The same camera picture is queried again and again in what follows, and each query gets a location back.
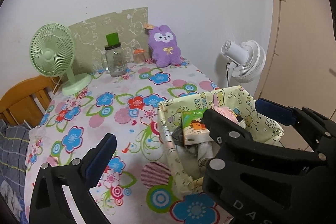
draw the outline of fan grille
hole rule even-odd
[[[68,28],[59,24],[42,26],[30,43],[30,60],[42,75],[56,77],[71,67],[75,44]]]
[[[244,64],[234,68],[232,77],[240,83],[248,83],[263,70],[266,54],[264,49],[254,40],[245,41],[239,46],[248,51],[249,57]]]

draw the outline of black lid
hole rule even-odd
[[[115,45],[113,45],[113,46],[105,45],[105,50],[112,50],[112,49],[114,49],[114,48],[118,48],[118,47],[120,47],[120,46],[121,46],[120,43],[117,43],[117,44],[115,44]]]

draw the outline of blue gripper pad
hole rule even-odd
[[[284,126],[292,126],[296,122],[296,117],[290,108],[263,98],[256,100],[255,109],[258,113],[275,120]]]
[[[90,149],[85,155],[81,174],[88,189],[97,185],[116,149],[117,139],[113,134],[108,133],[95,148]]]

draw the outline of wooden chair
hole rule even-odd
[[[59,78],[56,77],[53,80],[57,83]],[[37,97],[46,110],[50,104],[46,88],[54,90],[55,86],[52,78],[42,75],[16,84],[0,100],[0,119],[4,119],[11,125],[23,124],[24,120],[33,127],[39,125],[44,113],[41,112],[32,95]]]

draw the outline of pink package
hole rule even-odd
[[[219,107],[219,106],[211,106],[211,108],[215,111],[217,111],[218,113],[222,114],[224,117],[228,118],[229,120],[235,122],[236,124],[239,125],[239,122],[236,118],[236,115],[234,114],[234,112],[229,109],[226,106],[223,107]]]

